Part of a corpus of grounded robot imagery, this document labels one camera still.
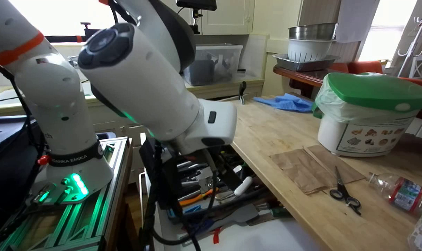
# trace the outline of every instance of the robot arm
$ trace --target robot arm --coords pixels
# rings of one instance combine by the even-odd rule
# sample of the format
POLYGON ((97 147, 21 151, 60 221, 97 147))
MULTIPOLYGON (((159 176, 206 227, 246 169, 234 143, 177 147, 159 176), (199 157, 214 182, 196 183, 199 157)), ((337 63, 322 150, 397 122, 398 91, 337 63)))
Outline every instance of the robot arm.
MULTIPOLYGON (((181 153, 230 143, 235 128, 234 105, 199 100, 189 93, 178 75, 180 52, 171 52, 178 51, 177 44, 163 43, 173 34, 161 29, 160 33, 168 36, 159 36, 157 20, 149 33, 153 12, 143 10, 154 6, 127 6, 135 19, 142 16, 141 27, 145 26, 147 34, 136 24, 120 23, 88 40, 79 65, 96 91, 181 153)), ((0 0, 0 65, 15 75, 50 146, 49 164, 33 186, 43 192, 43 202, 79 202, 104 186, 111 169, 102 157, 76 70, 4 0, 0 0)))

